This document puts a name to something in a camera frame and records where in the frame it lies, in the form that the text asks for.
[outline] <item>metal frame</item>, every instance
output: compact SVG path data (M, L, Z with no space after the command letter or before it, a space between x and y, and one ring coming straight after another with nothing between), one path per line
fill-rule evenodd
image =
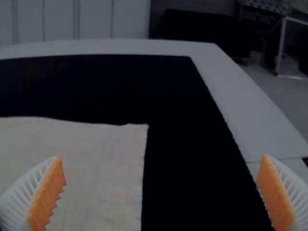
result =
M286 26L287 26L288 21L308 26L308 22L305 22L305 21L302 21L302 20L299 20L299 19L296 19L296 18L292 18L292 17L289 17L289 16L282 18L282 29L281 29L281 34L280 34L280 42L279 42L279 49L278 49L278 55L277 55L277 64L276 64L274 71L277 73L277 76L279 76L279 77L296 78L295 76L287 76L287 75L281 75L280 74L280 67L281 67L282 56L283 56L283 48L284 48L284 43L285 43Z

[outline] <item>white cabinet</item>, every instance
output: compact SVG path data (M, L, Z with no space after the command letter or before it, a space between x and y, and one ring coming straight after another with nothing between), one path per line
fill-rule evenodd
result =
M112 0L80 0L80 38L111 38Z
M147 38L150 0L0 0L0 46Z
M147 38L150 1L114 0L112 35L114 38Z
M0 46L13 44L12 0L0 0Z
M45 40L73 38L73 0L45 0Z
M18 0L17 3L18 42L43 41L43 1Z

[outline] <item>orange foam pad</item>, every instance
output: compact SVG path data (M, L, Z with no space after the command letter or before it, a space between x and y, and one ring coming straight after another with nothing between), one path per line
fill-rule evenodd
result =
M295 212L281 178L267 155L264 155L257 176L257 186L270 212L276 231L287 231L295 221Z
M57 207L56 201L66 185L61 158L58 157L46 173L43 182L36 193L33 203L27 213L27 221L32 231L45 231L49 217Z

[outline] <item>towel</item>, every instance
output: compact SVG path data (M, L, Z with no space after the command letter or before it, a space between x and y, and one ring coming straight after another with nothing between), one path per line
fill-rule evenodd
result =
M31 167L59 155L67 185L48 231L139 231L147 129L0 118L0 193Z

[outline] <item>black cloth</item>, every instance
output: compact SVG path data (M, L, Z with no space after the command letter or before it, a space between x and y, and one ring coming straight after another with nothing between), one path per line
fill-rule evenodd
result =
M243 157L189 57L22 58L0 61L0 73L0 116L149 125L143 231L271 230Z

